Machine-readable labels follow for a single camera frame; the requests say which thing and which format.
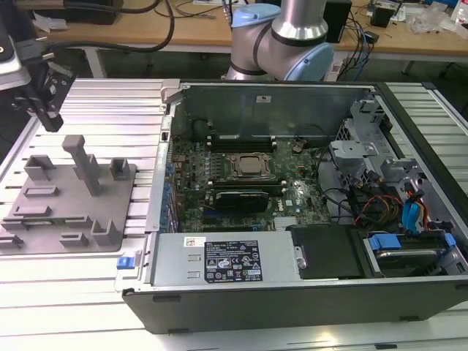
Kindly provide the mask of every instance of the cpu socket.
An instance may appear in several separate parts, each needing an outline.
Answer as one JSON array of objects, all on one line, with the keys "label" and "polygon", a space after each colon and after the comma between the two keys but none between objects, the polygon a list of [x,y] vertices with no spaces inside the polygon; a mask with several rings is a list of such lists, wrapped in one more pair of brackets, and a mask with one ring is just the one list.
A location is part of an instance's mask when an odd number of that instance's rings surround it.
[{"label": "cpu socket", "polygon": [[236,154],[229,156],[233,178],[263,178],[271,175],[270,157],[266,154]]}]

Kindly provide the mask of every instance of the power adapter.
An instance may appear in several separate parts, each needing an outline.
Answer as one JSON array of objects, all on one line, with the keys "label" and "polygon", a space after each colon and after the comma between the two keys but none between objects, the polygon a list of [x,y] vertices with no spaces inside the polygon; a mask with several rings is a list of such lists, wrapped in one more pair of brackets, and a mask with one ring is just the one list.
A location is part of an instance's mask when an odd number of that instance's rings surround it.
[{"label": "power adapter", "polygon": [[368,42],[369,44],[375,44],[380,38],[380,35],[375,34],[372,31],[365,31],[364,36],[366,37],[366,42]]}]

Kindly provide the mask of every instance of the plastic bag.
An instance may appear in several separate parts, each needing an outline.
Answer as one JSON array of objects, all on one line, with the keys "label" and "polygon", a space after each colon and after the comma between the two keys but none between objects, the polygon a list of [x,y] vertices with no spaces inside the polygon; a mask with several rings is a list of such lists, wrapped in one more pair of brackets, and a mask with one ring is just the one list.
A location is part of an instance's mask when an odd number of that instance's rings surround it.
[{"label": "plastic bag", "polygon": [[461,0],[460,8],[456,14],[455,24],[468,23],[468,0]]},{"label": "plastic bag", "polygon": [[407,25],[409,29],[417,33],[427,33],[429,31],[442,30],[441,22],[448,15],[444,12],[447,5],[433,2],[431,6],[422,11],[421,14],[409,18]]}]

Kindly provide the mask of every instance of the slotted metal platform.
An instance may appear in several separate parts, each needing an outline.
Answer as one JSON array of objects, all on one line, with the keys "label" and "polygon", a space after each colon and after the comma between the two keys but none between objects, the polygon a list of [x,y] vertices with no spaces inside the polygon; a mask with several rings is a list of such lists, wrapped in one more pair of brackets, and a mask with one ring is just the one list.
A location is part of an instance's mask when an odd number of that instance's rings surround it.
[{"label": "slotted metal platform", "polygon": [[[468,193],[468,123],[437,90],[427,90],[420,83],[387,83],[408,115],[415,122],[435,153]],[[401,152],[412,152],[393,129]]]},{"label": "slotted metal platform", "polygon": [[[146,332],[115,291],[114,281],[117,274],[129,278],[138,274],[137,269],[118,272],[116,261],[124,252],[140,249],[145,240],[163,114],[161,84],[161,80],[77,80],[62,109],[65,125],[60,132],[47,133],[31,121],[0,167],[0,216],[8,212],[26,179],[23,166],[30,154],[48,154],[56,164],[71,163],[61,148],[65,134],[84,134],[87,152],[107,162],[128,157],[138,170],[127,237],[119,252],[0,258],[0,350],[375,350],[375,344],[382,343],[397,344],[398,350],[467,349],[468,303],[423,322],[172,336]],[[424,101],[416,101],[420,107],[415,108],[425,109]],[[436,104],[431,106],[432,112],[442,113]]]}]

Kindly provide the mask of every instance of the gray fixture plate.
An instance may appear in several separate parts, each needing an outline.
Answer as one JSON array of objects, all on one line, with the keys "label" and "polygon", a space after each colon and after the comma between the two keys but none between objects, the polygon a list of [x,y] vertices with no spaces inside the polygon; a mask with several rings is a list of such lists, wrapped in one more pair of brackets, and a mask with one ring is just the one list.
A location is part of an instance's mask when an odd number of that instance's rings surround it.
[{"label": "gray fixture plate", "polygon": [[[55,169],[47,170],[50,181],[35,181],[28,178],[21,189],[16,201],[12,205],[8,217],[14,217],[13,212],[18,206],[45,206],[52,210],[50,217],[89,216],[92,221],[97,220],[103,228],[113,221],[118,240],[109,245],[98,246],[90,234],[91,226],[84,228],[68,227],[65,224],[43,224],[30,227],[28,230],[8,230],[0,226],[0,237],[6,233],[17,235],[24,241],[21,248],[0,249],[1,255],[13,254],[57,254],[73,252],[114,252],[122,244],[125,221],[133,183],[135,181],[136,165],[129,165],[129,179],[114,181],[110,174],[109,165],[99,165],[99,183],[101,184],[98,197],[92,197],[83,181],[79,180],[73,170],[74,165],[55,165]],[[25,197],[28,188],[38,186],[57,186],[58,196]],[[59,239],[63,233],[83,233],[88,239],[88,246],[64,247]]]}]

